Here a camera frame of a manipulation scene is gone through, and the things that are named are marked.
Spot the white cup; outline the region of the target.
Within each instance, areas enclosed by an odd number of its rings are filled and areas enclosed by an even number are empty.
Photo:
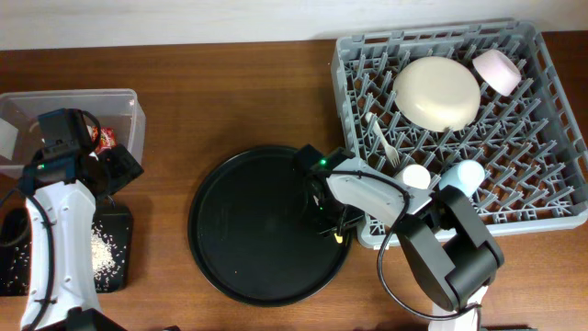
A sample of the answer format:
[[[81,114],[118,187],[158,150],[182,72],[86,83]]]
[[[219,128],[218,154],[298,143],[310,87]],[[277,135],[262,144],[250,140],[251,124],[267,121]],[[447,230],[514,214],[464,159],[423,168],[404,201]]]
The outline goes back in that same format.
[[[431,183],[428,170],[417,164],[407,165],[394,178],[407,186],[419,189],[428,189]]]

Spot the red snack wrapper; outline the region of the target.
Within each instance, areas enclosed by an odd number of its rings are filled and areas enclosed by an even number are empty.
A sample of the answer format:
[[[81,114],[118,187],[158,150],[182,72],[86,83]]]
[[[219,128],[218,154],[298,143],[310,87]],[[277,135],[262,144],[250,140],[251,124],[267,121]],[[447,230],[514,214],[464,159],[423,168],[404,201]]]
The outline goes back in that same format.
[[[98,131],[97,127],[88,126],[88,131],[93,141],[97,138],[97,135],[100,135],[99,144],[95,149],[97,154],[112,149],[118,145],[116,133],[112,128],[106,127]]]

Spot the large cream bowl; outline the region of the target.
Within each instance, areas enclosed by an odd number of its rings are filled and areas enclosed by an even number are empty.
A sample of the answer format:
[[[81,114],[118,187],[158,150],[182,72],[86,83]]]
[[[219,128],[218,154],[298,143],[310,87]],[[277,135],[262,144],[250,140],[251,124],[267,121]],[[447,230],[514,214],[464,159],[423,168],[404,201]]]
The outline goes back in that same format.
[[[415,125],[436,132],[460,131],[476,118],[480,86],[464,65],[444,57],[415,60],[393,83],[395,103]]]

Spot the light blue cup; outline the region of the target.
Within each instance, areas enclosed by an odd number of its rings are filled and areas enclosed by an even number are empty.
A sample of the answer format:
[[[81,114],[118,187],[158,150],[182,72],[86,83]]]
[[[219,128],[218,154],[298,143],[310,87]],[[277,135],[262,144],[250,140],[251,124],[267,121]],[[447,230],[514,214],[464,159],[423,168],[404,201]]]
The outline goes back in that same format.
[[[438,183],[442,190],[452,186],[461,190],[471,198],[485,178],[485,171],[481,164],[473,160],[464,160],[449,168]]]

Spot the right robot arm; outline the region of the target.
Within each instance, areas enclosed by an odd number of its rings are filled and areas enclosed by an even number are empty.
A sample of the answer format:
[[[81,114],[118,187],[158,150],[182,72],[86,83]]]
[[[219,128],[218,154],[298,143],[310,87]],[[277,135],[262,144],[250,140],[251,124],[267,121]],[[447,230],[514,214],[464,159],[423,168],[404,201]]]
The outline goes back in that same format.
[[[382,242],[399,240],[411,272],[436,314],[400,304],[429,322],[432,330],[481,329],[481,299],[504,263],[504,255],[478,213],[459,188],[439,191],[410,187],[339,148],[324,155],[306,145],[293,156],[303,187],[321,216],[322,236],[357,227],[362,215],[388,227]]]

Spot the white plastic spoon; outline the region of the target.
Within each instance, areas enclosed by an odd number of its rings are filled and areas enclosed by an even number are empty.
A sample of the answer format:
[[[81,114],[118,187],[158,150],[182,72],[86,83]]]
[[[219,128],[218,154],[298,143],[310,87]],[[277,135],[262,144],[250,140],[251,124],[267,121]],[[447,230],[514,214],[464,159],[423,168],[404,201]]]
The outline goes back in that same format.
[[[390,161],[390,164],[393,167],[398,166],[400,164],[400,156],[398,154],[398,151],[390,143],[388,143],[386,136],[384,135],[382,129],[379,126],[377,116],[372,112],[368,112],[365,116],[365,119],[368,124],[372,123],[372,131],[379,138],[380,144],[383,147],[384,153]]]

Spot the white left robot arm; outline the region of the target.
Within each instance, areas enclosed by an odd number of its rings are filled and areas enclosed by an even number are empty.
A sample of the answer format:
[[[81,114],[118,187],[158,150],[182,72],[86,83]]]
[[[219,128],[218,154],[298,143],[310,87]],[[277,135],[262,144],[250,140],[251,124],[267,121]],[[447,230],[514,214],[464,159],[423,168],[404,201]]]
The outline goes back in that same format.
[[[24,196],[31,231],[23,330],[118,330],[100,307],[92,261],[96,204],[143,172],[123,145],[93,155],[38,151],[15,190]]]

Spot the pink bowl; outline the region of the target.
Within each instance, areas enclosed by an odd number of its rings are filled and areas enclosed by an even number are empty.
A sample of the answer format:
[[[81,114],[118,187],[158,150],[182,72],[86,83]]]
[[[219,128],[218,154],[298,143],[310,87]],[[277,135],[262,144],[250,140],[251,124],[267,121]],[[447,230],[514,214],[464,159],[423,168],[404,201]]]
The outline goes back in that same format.
[[[481,78],[500,95],[508,97],[517,88],[522,75],[501,51],[488,50],[472,60]]]

